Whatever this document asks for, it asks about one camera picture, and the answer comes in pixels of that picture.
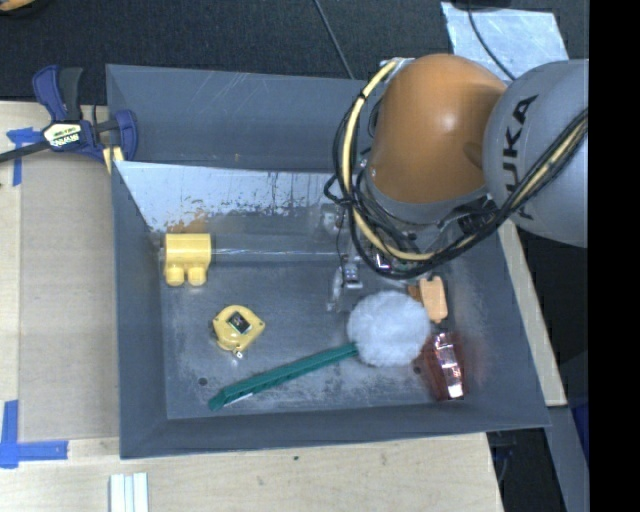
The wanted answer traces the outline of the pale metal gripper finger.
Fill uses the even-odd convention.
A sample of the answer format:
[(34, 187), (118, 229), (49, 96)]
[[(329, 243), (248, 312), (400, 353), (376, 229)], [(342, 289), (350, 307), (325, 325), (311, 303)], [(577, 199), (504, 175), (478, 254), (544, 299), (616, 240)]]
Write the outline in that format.
[(350, 312), (360, 300), (363, 282), (356, 264), (346, 264), (334, 272), (330, 281), (327, 310), (330, 312)]
[(322, 205), (320, 209), (320, 228), (327, 236), (339, 237), (345, 227), (346, 209), (336, 205)]

